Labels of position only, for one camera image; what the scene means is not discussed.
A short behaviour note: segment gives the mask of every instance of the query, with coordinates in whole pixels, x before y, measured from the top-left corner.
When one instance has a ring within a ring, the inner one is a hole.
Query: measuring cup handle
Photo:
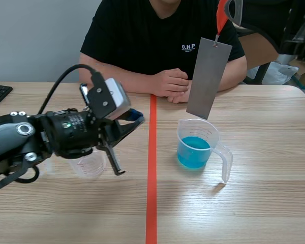
[[[233,164],[233,154],[232,152],[223,144],[218,143],[216,148],[212,150],[214,153],[218,154],[223,160],[223,172],[222,179],[224,183],[227,183],[230,176],[230,171]]]

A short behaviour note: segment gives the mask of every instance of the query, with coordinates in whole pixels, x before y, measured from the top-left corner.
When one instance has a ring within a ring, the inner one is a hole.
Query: measuring cup
[[[180,119],[177,127],[177,158],[189,168],[204,167],[211,153],[223,160],[222,179],[229,179],[233,154],[220,142],[218,130],[203,119]]]
[[[82,178],[95,177],[100,175],[105,166],[106,158],[104,152],[94,149],[88,156],[80,159],[68,160],[74,171]]]

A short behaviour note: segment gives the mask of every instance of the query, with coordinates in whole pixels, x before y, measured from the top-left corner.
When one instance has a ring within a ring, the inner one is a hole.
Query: clasped hands
[[[180,69],[165,70],[152,76],[152,94],[167,97],[172,103],[186,103],[189,100],[192,80]]]

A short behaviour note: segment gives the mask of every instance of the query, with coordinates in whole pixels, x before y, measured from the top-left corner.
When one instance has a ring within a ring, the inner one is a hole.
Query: gray metal sheet
[[[208,119],[232,46],[201,38],[187,112]]]

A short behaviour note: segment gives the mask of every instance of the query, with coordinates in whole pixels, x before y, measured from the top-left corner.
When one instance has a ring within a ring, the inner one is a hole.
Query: black t-shirt
[[[81,52],[147,75],[180,68],[192,79],[200,38],[216,37],[217,7],[218,0],[181,0],[172,16],[160,19],[149,0],[103,0]],[[219,42],[233,46],[229,61],[244,56],[230,21]]]

